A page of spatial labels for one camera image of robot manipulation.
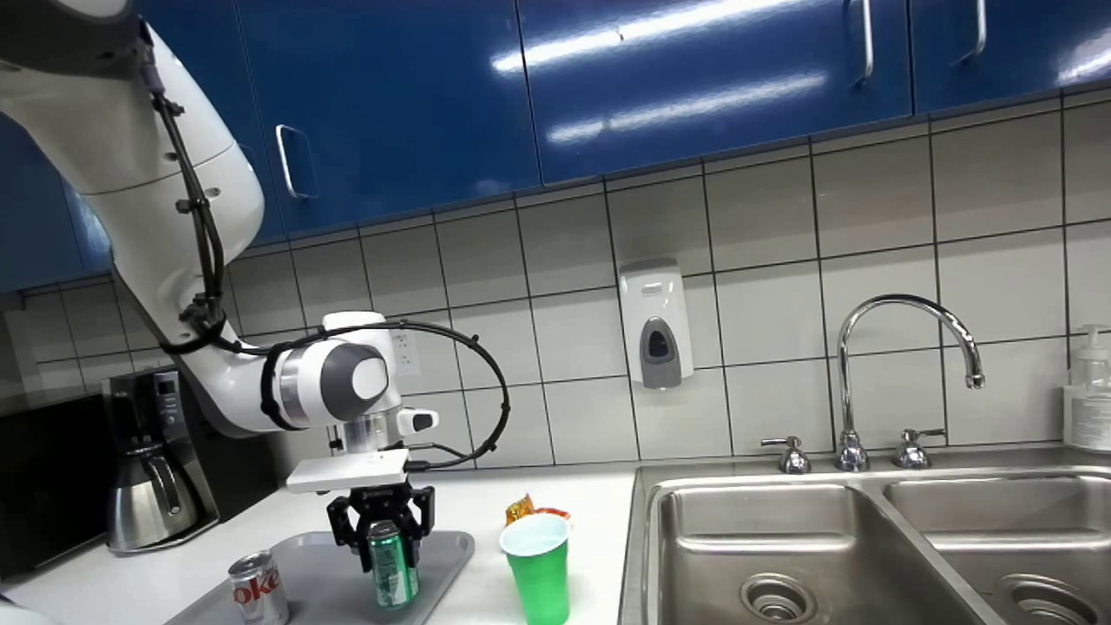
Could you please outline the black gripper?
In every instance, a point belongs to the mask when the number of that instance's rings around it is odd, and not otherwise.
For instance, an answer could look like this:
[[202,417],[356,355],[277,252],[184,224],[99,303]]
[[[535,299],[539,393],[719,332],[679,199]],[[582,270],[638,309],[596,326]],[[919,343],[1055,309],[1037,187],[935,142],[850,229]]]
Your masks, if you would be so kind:
[[371,570],[369,524],[392,520],[407,538],[407,563],[419,563],[419,542],[432,530],[430,487],[364,487],[326,503],[326,520],[335,544],[347,544],[360,570]]

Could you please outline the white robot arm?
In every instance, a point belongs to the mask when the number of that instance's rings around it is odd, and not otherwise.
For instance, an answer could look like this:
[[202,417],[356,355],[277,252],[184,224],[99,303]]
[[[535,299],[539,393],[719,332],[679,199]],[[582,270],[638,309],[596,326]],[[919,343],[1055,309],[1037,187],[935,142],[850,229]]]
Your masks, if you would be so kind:
[[0,0],[0,114],[86,202],[110,265],[229,436],[339,426],[347,449],[290,472],[326,490],[333,538],[364,564],[392,530],[407,563],[432,526],[409,478],[392,386],[394,320],[329,311],[309,335],[254,346],[226,316],[226,268],[265,223],[265,189],[208,92],[136,0]]

